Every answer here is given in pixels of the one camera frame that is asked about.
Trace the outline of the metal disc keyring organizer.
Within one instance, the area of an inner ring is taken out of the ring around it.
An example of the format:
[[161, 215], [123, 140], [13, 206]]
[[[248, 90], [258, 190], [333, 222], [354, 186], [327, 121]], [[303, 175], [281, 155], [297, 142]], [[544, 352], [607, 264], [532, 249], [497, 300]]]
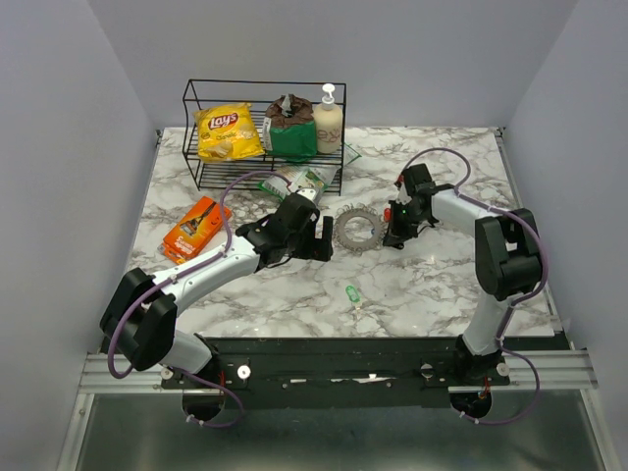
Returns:
[[364, 204], [347, 204], [336, 214], [334, 242], [354, 253], [382, 246], [385, 225], [380, 214]]

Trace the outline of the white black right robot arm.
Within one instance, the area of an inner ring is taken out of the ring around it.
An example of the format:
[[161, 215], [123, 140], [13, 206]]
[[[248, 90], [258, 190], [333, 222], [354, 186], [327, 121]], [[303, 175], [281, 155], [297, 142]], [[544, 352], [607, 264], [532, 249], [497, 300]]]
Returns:
[[458, 382], [474, 384], [499, 364], [499, 341], [514, 301], [532, 293], [544, 279], [534, 216], [525, 208], [503, 212], [474, 203], [454, 185], [435, 183], [424, 164], [404, 169], [395, 186], [398, 195], [389, 201], [384, 246], [402, 249], [424, 223], [448, 223], [474, 238], [482, 294], [469, 326], [456, 340], [450, 363]]

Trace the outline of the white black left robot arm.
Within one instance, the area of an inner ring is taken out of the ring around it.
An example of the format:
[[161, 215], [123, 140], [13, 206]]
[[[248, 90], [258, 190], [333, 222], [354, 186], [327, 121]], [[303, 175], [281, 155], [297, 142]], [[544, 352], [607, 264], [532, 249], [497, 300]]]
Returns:
[[109, 340], [110, 373], [125, 377], [115, 363], [121, 353], [132, 370], [172, 367], [183, 370], [194, 386], [210, 386], [218, 373], [212, 347], [198, 335], [178, 331], [178, 317], [214, 290], [284, 260], [330, 261], [333, 231], [333, 217], [321, 215], [304, 194], [293, 193], [274, 213], [228, 230], [223, 244], [189, 262], [153, 275], [140, 268], [126, 272], [100, 320]]

